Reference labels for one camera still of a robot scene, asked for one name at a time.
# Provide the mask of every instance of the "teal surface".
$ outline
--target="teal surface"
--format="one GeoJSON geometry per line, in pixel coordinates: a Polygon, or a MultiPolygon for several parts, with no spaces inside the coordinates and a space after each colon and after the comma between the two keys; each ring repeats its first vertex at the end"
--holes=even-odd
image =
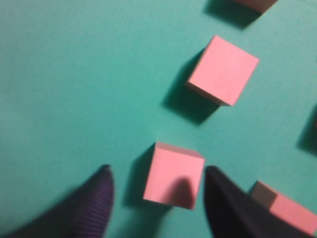
{"type": "Polygon", "coordinates": [[[279,0],[260,17],[219,0],[1,0],[0,234],[111,164],[107,238],[210,237],[202,190],[194,211],[157,219],[125,205],[156,140],[317,213],[316,103],[314,0],[279,0]],[[217,110],[181,86],[215,34],[261,59],[238,103],[217,110]]]}

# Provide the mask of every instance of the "pink foam block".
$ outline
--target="pink foam block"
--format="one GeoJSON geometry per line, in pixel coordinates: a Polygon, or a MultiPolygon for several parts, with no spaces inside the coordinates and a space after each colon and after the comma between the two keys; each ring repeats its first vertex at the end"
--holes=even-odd
{"type": "Polygon", "coordinates": [[[234,0],[260,13],[265,13],[278,0],[234,0]]]}
{"type": "Polygon", "coordinates": [[[233,106],[258,63],[256,57],[214,36],[186,85],[220,105],[233,106]]]}
{"type": "Polygon", "coordinates": [[[196,151],[157,142],[143,198],[194,209],[204,162],[196,151]]]}
{"type": "Polygon", "coordinates": [[[270,210],[271,213],[296,228],[314,235],[317,232],[317,215],[292,201],[286,196],[258,181],[252,197],[270,210]]]}

